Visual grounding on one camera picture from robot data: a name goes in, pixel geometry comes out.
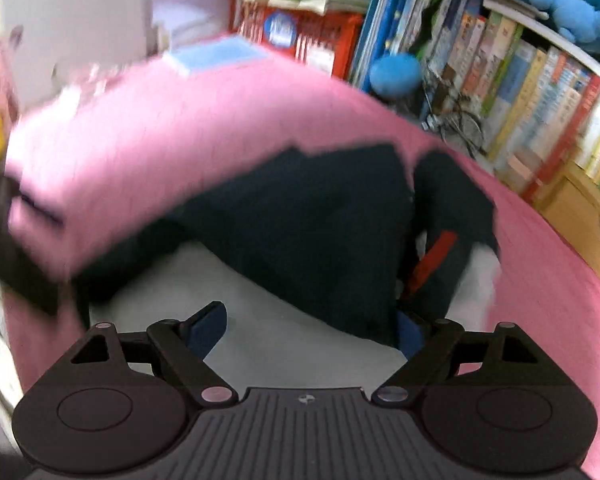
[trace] wooden shelf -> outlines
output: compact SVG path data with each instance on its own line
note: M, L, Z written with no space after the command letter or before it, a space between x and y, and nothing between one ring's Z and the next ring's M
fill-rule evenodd
M553 200L555 194L561 186L564 179L569 180L587 199L593 204L600 215L600 190L598 186L587 176L584 170L575 162L569 161L557 175L552 185L546 193L538 199L535 204L537 210L542 211L546 205Z

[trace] pink bedsheet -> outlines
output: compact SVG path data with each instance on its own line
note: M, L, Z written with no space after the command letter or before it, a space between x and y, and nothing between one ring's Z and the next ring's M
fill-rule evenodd
M132 69L71 123L46 110L13 132L8 168L67 219L58 237L15 205L14 235L67 277L180 197L290 144L312 151L390 140L411 166L436 141L371 98L286 59L181 78L160 60ZM497 206L504 275L485 329L518 323L595 403L600 420L600 281L531 208L462 159ZM26 390L80 336L66 304L57 322L5 295ZM585 470L600 479L600 424Z

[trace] bolt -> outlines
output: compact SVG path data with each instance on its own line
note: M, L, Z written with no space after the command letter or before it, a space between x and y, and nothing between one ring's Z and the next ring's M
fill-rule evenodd
M315 397L310 394L306 394L298 397L298 400L306 406L308 404L311 404L312 402L315 402Z
M211 386L202 391L203 400L206 400L206 402L212 402L213 404L227 402L233 396L234 393L225 386Z
M409 393L400 386L383 386L376 391L376 396L383 402L404 402Z

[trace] red stripe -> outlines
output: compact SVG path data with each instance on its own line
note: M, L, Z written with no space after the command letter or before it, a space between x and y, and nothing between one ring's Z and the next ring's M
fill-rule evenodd
M420 263L413 269L409 283L404 288L400 299L406 300L408 296L416 293L423 286L438 267L445 261L449 251L458 240L458 234L453 231L442 231L433 247L423 256Z

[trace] clothing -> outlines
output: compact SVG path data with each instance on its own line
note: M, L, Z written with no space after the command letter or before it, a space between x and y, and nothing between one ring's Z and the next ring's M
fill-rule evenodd
M74 279L107 301L184 240L338 330L396 346L395 279L413 193L390 145L287 150L174 208Z
M463 285L462 303L471 303L463 280L467 272L474 274L470 283L493 287L493 264L485 265L485 258L476 259L476 254L490 252L497 262L494 205L445 152L427 153L416 164L413 182L415 214L406 251L411 258L401 269L407 284L401 308L433 322L447 316L459 285ZM426 254L419 260L413 254L422 233L427 236ZM489 283L481 280L482 275ZM476 293L473 298L479 297L480 291ZM485 311L489 306L475 304L473 308Z

